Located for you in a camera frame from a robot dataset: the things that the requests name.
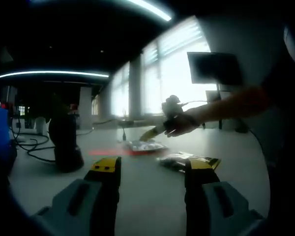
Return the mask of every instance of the human hand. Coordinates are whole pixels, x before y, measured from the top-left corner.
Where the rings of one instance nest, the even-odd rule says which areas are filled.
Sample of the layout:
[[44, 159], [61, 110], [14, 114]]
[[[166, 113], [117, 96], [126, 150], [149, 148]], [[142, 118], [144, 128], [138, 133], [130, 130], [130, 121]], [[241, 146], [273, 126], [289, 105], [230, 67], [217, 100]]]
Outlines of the human hand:
[[195, 117], [197, 117], [197, 110], [192, 108], [185, 111], [183, 114], [179, 114], [174, 119], [168, 120], [164, 123], [166, 128], [165, 135], [167, 135], [167, 137], [176, 137], [190, 133], [199, 126]]

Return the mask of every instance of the window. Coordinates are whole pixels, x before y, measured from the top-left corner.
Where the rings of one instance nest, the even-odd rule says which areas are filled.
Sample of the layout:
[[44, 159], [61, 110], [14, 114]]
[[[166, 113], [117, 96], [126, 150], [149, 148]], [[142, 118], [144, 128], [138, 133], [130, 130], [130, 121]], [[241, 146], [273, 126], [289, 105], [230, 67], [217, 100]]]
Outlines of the window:
[[92, 100], [92, 115], [98, 115], [98, 95]]
[[118, 117], [129, 115], [129, 67], [127, 63], [113, 76], [112, 114]]
[[188, 18], [144, 48], [143, 112], [161, 114], [161, 104], [170, 95], [179, 97], [187, 110], [207, 103], [206, 90], [215, 84], [191, 83], [187, 52], [210, 52], [207, 40], [195, 17]]
[[19, 113], [20, 113], [20, 116], [25, 116], [25, 107], [18, 107], [18, 110], [19, 110]]

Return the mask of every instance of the snack package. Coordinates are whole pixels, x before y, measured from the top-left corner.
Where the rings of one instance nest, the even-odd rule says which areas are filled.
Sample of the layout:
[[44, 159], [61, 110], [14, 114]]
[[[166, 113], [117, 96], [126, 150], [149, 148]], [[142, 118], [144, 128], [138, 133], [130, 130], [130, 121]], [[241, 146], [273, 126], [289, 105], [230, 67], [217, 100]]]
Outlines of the snack package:
[[139, 140], [129, 141], [127, 145], [132, 151], [162, 151], [167, 149], [165, 145], [154, 140], [146, 142]]
[[220, 164], [221, 160], [217, 158], [204, 157], [204, 156], [195, 156], [193, 154], [189, 154], [186, 152], [178, 152], [169, 154], [164, 157], [157, 158], [159, 163], [165, 167], [184, 172], [186, 160], [189, 158], [195, 158], [201, 160], [203, 162], [208, 163], [212, 169], [216, 169], [216, 167]]

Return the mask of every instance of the wrist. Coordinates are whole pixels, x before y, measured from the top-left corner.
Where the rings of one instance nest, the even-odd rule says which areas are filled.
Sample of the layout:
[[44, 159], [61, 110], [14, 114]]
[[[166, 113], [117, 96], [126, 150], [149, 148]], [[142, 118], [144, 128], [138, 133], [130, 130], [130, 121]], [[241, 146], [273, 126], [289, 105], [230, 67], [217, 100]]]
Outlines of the wrist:
[[198, 124], [207, 122], [207, 105], [195, 108], [191, 116]]

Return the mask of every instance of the human arm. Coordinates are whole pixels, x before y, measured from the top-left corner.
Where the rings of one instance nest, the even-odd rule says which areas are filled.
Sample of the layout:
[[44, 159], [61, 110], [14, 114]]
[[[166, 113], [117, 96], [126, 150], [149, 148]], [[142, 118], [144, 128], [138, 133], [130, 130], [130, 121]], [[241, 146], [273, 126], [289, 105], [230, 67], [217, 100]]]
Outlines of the human arm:
[[[229, 118], [247, 118], [265, 111], [272, 104], [272, 99], [264, 87], [251, 87], [236, 93], [226, 99], [209, 103], [187, 110], [184, 114], [190, 115], [197, 124]], [[169, 123], [166, 134], [178, 136], [189, 133], [196, 127], [183, 116], [176, 117]]]

